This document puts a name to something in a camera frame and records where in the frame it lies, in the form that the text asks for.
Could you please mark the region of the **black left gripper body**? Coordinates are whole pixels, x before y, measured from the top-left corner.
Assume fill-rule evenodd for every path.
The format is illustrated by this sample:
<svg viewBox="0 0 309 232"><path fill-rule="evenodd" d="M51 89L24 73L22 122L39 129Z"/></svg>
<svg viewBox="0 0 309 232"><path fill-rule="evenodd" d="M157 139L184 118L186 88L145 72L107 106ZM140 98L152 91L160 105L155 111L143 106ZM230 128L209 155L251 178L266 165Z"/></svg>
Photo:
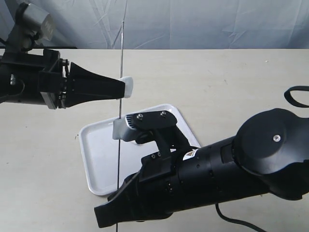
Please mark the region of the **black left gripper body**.
<svg viewBox="0 0 309 232"><path fill-rule="evenodd" d="M69 108L69 66L69 60L61 58L59 51L43 50L43 69L38 74L38 91L49 109Z"/></svg>

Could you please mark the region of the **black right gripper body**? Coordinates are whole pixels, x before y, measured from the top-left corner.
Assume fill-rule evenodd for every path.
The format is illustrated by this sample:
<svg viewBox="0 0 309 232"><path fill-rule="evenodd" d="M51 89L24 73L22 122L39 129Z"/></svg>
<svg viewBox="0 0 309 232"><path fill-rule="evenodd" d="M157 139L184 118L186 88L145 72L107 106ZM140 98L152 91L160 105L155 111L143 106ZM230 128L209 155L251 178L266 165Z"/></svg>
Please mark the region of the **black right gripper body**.
<svg viewBox="0 0 309 232"><path fill-rule="evenodd" d="M166 219L173 213L217 203L217 150L197 149L175 159L167 173L148 160L123 183L123 221Z"/></svg>

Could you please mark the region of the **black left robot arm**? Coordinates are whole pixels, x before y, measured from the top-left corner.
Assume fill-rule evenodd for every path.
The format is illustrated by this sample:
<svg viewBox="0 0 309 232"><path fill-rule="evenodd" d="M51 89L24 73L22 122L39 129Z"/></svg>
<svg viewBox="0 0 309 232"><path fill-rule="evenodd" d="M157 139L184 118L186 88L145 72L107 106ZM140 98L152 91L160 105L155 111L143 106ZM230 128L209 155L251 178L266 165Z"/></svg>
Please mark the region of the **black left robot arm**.
<svg viewBox="0 0 309 232"><path fill-rule="evenodd" d="M100 100L130 97L132 80L90 72L44 49L42 55L5 52L0 59L0 101L66 109Z"/></svg>

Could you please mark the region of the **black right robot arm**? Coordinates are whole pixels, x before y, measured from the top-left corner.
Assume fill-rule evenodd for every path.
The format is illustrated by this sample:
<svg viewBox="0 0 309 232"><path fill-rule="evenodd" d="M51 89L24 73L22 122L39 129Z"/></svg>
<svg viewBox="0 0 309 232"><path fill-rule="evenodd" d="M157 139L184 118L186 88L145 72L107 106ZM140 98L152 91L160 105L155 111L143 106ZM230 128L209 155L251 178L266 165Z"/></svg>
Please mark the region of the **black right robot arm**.
<svg viewBox="0 0 309 232"><path fill-rule="evenodd" d="M288 110L256 114L235 136L200 148L170 112L133 114L129 124L138 144L153 141L158 151L95 207L100 228L267 193L297 201L309 191L309 120Z"/></svg>

